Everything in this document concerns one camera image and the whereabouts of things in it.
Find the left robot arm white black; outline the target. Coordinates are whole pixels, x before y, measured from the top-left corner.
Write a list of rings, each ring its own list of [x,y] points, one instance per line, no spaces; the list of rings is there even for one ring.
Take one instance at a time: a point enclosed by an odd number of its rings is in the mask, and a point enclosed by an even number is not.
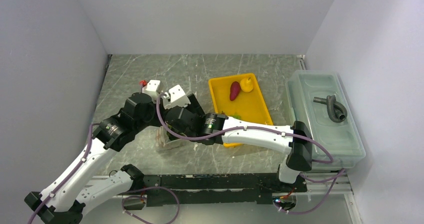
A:
[[[30,192],[25,197],[25,203],[33,211],[28,223],[39,217],[45,224],[78,224],[110,197],[125,192],[139,193],[144,187],[144,174],[131,164],[100,184],[89,188],[86,184],[136,134],[146,127],[160,126],[159,109],[158,93],[134,93],[117,114],[92,124],[86,146],[67,169],[41,192]]]

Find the clear dotted zip top bag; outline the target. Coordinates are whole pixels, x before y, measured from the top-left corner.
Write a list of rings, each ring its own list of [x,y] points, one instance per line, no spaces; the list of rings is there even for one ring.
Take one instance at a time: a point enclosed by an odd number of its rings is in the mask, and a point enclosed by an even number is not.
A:
[[[185,141],[181,139],[171,139],[174,136],[170,136],[168,132],[163,128],[158,128],[155,135],[155,148],[158,152],[171,150],[181,147]]]

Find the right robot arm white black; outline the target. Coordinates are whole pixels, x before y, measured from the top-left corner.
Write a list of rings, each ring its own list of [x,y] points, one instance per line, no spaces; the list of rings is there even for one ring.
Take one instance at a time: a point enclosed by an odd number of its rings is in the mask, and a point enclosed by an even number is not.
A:
[[[157,117],[172,136],[204,145],[242,143],[283,153],[275,179],[282,192],[289,191],[301,173],[312,170],[314,141],[303,122],[272,126],[217,113],[201,116],[189,111],[188,97],[183,98],[173,102],[170,94],[162,93],[156,100]]]

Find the yellow toy pear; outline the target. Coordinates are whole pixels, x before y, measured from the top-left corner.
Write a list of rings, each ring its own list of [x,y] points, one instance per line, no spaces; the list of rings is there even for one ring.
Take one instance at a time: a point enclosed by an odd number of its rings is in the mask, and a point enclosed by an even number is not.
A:
[[[240,81],[240,88],[243,92],[249,93],[254,89],[253,81],[250,77],[244,78]]]

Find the purple toy eggplant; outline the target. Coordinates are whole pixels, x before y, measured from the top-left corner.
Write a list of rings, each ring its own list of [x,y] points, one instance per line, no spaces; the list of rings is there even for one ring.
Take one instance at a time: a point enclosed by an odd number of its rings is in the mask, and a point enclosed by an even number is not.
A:
[[[229,91],[229,99],[230,101],[235,101],[235,99],[238,97],[239,93],[241,91],[241,85],[239,82],[234,81],[230,86]]]

